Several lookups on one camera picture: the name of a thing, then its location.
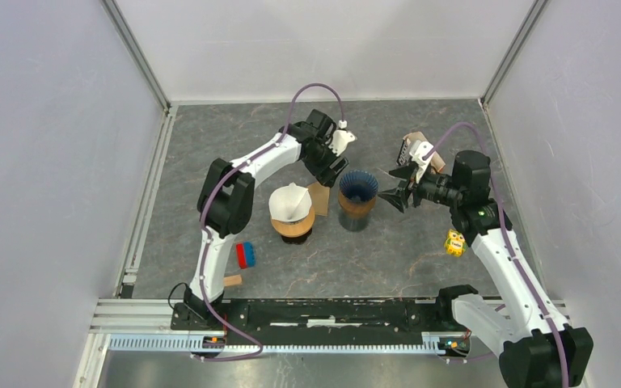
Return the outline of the brown paper coffee filter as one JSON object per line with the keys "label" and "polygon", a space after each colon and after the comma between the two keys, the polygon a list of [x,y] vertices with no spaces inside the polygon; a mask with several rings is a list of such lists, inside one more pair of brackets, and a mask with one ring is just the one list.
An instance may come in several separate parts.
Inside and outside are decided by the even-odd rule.
{"label": "brown paper coffee filter", "polygon": [[331,189],[323,186],[319,182],[314,182],[307,186],[315,214],[326,217],[329,210],[329,199]]}

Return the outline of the blue ribbed cone dripper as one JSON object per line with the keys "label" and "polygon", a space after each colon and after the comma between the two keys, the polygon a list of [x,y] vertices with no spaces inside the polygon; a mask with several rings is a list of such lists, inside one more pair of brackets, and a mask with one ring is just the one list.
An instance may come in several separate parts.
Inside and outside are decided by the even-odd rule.
{"label": "blue ribbed cone dripper", "polygon": [[366,203],[376,197],[378,181],[367,171],[349,171],[341,178],[339,191],[350,202]]}

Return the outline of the white paper coffee filter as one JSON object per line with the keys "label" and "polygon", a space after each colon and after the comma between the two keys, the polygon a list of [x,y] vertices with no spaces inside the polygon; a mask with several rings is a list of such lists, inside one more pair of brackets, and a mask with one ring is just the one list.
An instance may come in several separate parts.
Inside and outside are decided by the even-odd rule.
{"label": "white paper coffee filter", "polygon": [[276,189],[268,200],[270,216],[275,221],[295,223],[311,212],[312,199],[308,188],[295,183]]}

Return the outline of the dark wooden ring holder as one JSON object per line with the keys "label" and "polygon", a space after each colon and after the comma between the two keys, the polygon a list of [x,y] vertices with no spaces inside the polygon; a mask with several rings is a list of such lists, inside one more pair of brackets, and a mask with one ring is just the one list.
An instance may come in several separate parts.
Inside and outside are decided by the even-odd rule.
{"label": "dark wooden ring holder", "polygon": [[357,200],[349,199],[344,193],[339,192],[338,201],[340,208],[344,213],[352,219],[362,219],[367,217],[376,203],[376,196],[372,196],[368,200],[362,200],[359,196]]}

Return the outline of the light wooden ring holder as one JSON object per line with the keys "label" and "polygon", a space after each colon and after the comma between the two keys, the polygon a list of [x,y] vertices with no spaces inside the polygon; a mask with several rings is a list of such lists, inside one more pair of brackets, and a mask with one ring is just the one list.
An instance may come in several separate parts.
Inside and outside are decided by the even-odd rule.
{"label": "light wooden ring holder", "polygon": [[315,209],[310,207],[309,213],[299,221],[279,221],[271,219],[273,229],[282,237],[299,238],[307,234],[315,223]]}

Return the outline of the orange filter box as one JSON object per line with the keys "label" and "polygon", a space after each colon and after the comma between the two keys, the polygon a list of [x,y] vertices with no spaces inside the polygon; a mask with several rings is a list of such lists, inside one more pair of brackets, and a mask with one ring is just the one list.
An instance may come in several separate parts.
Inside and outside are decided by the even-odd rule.
{"label": "orange filter box", "polygon": [[[411,162],[413,158],[426,155],[433,144],[428,141],[422,132],[413,132],[403,137],[399,154],[396,159],[398,166],[404,166]],[[443,172],[446,163],[438,152],[434,152],[429,160],[429,165],[436,172]]]}

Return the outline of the grey glass carafe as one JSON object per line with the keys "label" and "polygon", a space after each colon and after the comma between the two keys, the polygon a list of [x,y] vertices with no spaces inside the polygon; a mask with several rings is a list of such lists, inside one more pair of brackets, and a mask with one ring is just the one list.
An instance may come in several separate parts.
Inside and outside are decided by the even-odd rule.
{"label": "grey glass carafe", "polygon": [[350,232],[360,232],[363,231],[370,222],[370,215],[365,215],[364,217],[350,217],[346,213],[341,213],[339,215],[339,223],[340,225],[347,231]]}

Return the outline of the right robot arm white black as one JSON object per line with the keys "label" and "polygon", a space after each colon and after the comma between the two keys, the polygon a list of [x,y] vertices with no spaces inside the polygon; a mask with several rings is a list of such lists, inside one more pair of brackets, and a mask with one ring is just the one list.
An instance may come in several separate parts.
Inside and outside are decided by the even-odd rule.
{"label": "right robot arm white black", "polygon": [[434,317],[469,329],[493,353],[508,387],[578,387],[594,349],[584,327],[572,327],[551,302],[524,257],[512,223],[496,201],[491,159],[479,151],[456,154],[451,174],[435,171],[429,154],[403,156],[389,172],[401,181],[379,197],[404,211],[421,201],[445,205],[454,229],[482,262],[501,299],[492,308],[469,286],[441,289]]}

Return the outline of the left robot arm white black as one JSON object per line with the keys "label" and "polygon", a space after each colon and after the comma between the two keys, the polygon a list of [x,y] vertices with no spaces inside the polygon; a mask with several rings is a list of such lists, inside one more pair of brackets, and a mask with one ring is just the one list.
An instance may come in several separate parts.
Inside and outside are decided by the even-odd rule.
{"label": "left robot arm white black", "polygon": [[211,163],[197,202],[201,249],[196,273],[184,293],[194,323],[208,330],[221,321],[218,303],[226,263],[234,238],[251,219],[256,187],[283,167],[302,161],[318,183],[330,188],[348,166],[344,152],[356,139],[346,121],[334,121],[314,109],[305,120],[279,128],[249,154]]}

